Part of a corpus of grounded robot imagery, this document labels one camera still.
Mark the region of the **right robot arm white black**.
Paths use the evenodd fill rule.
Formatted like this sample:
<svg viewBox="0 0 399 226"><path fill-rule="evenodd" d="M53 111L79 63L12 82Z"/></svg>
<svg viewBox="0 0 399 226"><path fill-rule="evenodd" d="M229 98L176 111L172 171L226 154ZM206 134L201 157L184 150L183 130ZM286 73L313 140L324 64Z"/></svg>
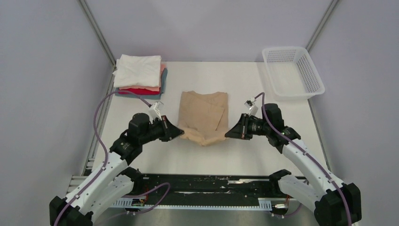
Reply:
<svg viewBox="0 0 399 226"><path fill-rule="evenodd" d="M269 191L274 196L287 194L313 212L320 226L350 226L362 219L361 193L354 184L347 184L324 168L312 155L300 135L284 124L277 104L264 104L262 117L255 116L257 106L245 102L250 110L243 113L225 137L250 140L254 135L265 136L269 144L288 158L305 176L300 182L286 169L270 175Z"/></svg>

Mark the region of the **beige t shirt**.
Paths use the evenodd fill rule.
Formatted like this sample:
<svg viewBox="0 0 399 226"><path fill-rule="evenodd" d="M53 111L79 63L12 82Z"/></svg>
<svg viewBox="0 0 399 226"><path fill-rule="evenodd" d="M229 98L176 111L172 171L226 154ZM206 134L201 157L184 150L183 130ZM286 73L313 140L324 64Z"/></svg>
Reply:
<svg viewBox="0 0 399 226"><path fill-rule="evenodd" d="M225 133L229 130L228 94L182 92L178 128L184 131L182 139L200 146L210 146L225 141Z"/></svg>

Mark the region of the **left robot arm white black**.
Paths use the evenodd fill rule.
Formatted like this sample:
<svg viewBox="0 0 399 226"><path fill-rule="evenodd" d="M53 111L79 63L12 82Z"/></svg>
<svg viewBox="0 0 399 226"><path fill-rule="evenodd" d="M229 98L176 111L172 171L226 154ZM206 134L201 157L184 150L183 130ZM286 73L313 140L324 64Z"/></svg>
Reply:
<svg viewBox="0 0 399 226"><path fill-rule="evenodd" d="M143 145L157 139L168 142L183 134L165 115L151 121L145 113L135 114L103 163L64 198L53 198L49 204L50 225L92 226L119 198L140 194L143 176L130 164L142 153Z"/></svg>

